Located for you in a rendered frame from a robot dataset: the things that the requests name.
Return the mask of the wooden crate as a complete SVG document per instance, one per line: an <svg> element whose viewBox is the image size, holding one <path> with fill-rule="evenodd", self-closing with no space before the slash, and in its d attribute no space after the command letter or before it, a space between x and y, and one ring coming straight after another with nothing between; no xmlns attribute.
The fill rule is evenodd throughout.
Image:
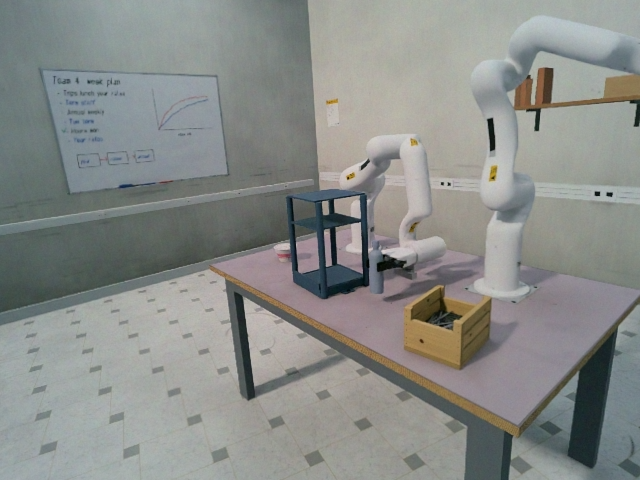
<svg viewBox="0 0 640 480"><path fill-rule="evenodd" d="M404 350L460 370L490 338L492 297L473 304L444 292L437 285L404 307Z"/></svg>

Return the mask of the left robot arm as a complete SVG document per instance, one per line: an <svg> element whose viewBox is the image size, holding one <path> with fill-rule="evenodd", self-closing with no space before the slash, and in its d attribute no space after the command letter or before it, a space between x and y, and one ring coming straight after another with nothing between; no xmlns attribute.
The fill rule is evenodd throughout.
<svg viewBox="0 0 640 480"><path fill-rule="evenodd" d="M549 16L525 21L512 35L504 61L486 60L473 70L471 89L487 137L480 197L495 211L486 233L484 278L476 280L474 288L497 298L520 298L530 291L519 280L523 230L535 185L528 175L514 173L518 121L506 92L526 79L540 51L640 76L640 39Z"/></svg>

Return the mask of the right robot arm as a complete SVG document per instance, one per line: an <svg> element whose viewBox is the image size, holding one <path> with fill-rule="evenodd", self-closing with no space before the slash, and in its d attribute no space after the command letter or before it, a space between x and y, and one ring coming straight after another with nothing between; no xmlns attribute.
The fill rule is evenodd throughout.
<svg viewBox="0 0 640 480"><path fill-rule="evenodd" d="M415 140L416 139L416 140ZM419 141L419 142L418 142ZM391 160L401 159L404 168L408 213L399 229L400 247L411 246L416 262L394 269L394 274L409 280L417 279L414 265L440 258L446 253L446 244L438 236L416 241L418 224L433 211L427 154L416 134L383 135L372 138L366 147L368 158L344 170L339 183L342 190L364 192L367 195L368 253L373 250L374 202L385 184L384 172ZM362 254L361 222L351 224L352 243L346 246L351 253Z"/></svg>

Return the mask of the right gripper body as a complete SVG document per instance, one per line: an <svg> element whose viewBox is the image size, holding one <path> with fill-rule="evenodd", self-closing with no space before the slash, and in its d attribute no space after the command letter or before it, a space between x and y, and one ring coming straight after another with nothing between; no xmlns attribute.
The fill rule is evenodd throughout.
<svg viewBox="0 0 640 480"><path fill-rule="evenodd" d="M387 257L384 257L383 261L388 261L394 258L394 259L397 259L394 262L400 263L401 261L405 260L405 264L403 268L410 266L416 262L416 253L414 249L409 245L405 245L400 248L382 250L382 253L383 255L387 256Z"/></svg>

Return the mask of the blue-grey cylinder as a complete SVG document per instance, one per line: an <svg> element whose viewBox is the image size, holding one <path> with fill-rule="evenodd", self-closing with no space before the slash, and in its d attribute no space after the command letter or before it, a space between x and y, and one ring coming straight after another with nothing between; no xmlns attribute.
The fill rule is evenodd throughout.
<svg viewBox="0 0 640 480"><path fill-rule="evenodd" d="M377 263L383 261L383 253L379 250L379 240L372 240L372 247L369 254L370 264L370 292L372 294L382 294L384 292L383 271L377 272Z"/></svg>

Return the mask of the blue shelving unit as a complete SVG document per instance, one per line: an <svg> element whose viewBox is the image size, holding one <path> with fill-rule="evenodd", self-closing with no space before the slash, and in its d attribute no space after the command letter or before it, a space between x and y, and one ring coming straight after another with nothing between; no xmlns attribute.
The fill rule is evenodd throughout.
<svg viewBox="0 0 640 480"><path fill-rule="evenodd" d="M334 200L359 196L361 219L335 213ZM299 199L315 203L316 217L294 221L293 200ZM323 215L322 201L328 201L329 214ZM368 223L367 223L367 195L362 192L340 189L300 193L286 196L289 239L291 250L293 282L315 294L321 299L328 296L354 292L352 288L369 286L369 268L366 267L368 256ZM361 222L362 240L362 269L363 274L341 264L337 264L336 228ZM299 273L295 237L295 224L317 231L319 269ZM324 230L330 229L332 266L326 267Z"/></svg>

